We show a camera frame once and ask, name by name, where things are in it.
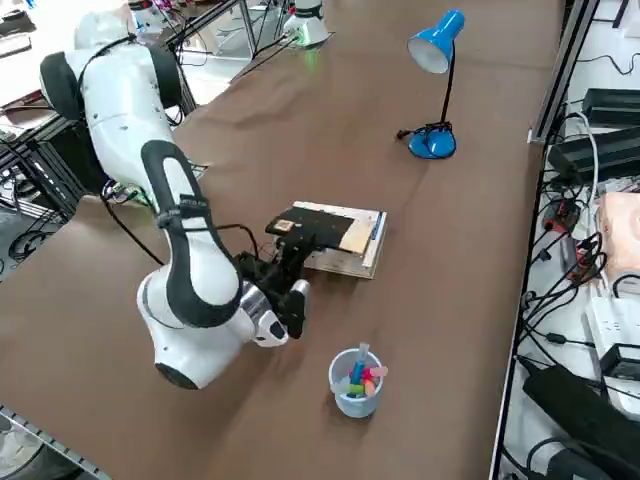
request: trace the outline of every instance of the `blue desk lamp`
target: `blue desk lamp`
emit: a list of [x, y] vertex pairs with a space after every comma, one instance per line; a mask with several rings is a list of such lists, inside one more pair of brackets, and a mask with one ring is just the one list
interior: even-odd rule
[[449, 10], [435, 28], [428, 28], [409, 39], [409, 53], [415, 62], [427, 72], [444, 73], [449, 70], [447, 93], [444, 97], [442, 115], [437, 123], [428, 123], [417, 130], [400, 130], [398, 140], [407, 135], [409, 150], [420, 158], [448, 158], [456, 151], [453, 127], [447, 121], [447, 108], [453, 84], [453, 69], [456, 63], [455, 38], [464, 27], [464, 15], [460, 10]]

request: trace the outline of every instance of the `lamp arm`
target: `lamp arm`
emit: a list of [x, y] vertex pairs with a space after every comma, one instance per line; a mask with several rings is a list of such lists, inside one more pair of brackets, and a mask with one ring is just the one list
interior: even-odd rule
[[451, 68], [449, 68], [449, 81], [447, 82], [447, 93], [444, 96], [444, 104], [442, 105], [442, 116], [440, 123], [447, 121], [447, 110], [449, 108], [449, 97], [451, 97], [451, 87], [453, 85], [453, 70], [456, 66], [456, 43], [453, 42], [453, 52], [451, 54]]

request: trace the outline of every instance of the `brown tabletop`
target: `brown tabletop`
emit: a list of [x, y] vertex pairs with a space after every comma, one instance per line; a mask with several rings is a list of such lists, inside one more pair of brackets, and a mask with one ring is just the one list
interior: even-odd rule
[[[87, 199], [0, 289], [0, 402], [116, 480], [486, 478], [538, 167], [527, 129], [561, 10], [455, 5], [458, 151], [423, 161], [394, 134], [437, 119], [446, 76], [421, 71], [405, 42], [452, 6], [329, 1], [327, 45], [277, 55], [176, 135], [211, 165], [201, 184], [219, 223], [261, 233], [295, 200], [388, 211], [375, 280], [309, 275], [300, 341], [247, 345], [207, 389], [183, 391], [155, 371], [135, 306], [154, 264]], [[166, 257], [147, 212], [120, 214]], [[360, 341], [390, 374], [379, 410], [354, 421], [326, 373]]]

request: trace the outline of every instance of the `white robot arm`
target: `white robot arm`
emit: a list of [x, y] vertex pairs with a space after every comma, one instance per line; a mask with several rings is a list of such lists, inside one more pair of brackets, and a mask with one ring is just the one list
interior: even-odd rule
[[158, 370], [178, 386], [200, 389], [245, 342], [272, 347], [299, 336], [309, 289], [296, 278], [304, 259], [274, 266], [269, 278], [243, 280], [243, 263], [224, 247], [166, 120], [164, 109], [180, 99], [173, 56], [135, 43], [108, 13], [85, 17], [75, 43], [75, 51], [43, 60], [42, 90], [66, 118], [84, 115], [105, 173], [141, 187], [166, 233], [171, 261], [149, 274], [137, 295]]

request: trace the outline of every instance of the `clear plastic cup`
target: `clear plastic cup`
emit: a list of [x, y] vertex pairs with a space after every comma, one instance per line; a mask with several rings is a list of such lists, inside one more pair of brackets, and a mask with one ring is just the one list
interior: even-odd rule
[[[340, 352], [329, 366], [329, 387], [334, 383], [339, 383], [344, 377], [349, 375], [358, 358], [358, 349], [350, 348]], [[382, 363], [373, 353], [367, 353], [364, 362], [365, 367], [381, 367]], [[351, 398], [347, 394], [334, 394], [338, 408], [351, 418], [364, 418], [371, 415], [378, 408], [380, 403], [380, 392], [384, 378], [379, 378], [376, 392], [371, 397]]]

